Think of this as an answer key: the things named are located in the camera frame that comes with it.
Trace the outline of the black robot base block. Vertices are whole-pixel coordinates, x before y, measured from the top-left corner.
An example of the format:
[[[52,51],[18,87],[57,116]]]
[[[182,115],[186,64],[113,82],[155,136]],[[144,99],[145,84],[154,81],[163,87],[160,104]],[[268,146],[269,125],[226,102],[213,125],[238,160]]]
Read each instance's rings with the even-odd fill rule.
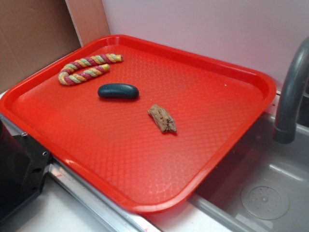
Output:
[[[51,154],[30,135],[11,135],[0,123],[0,223],[37,198]]]

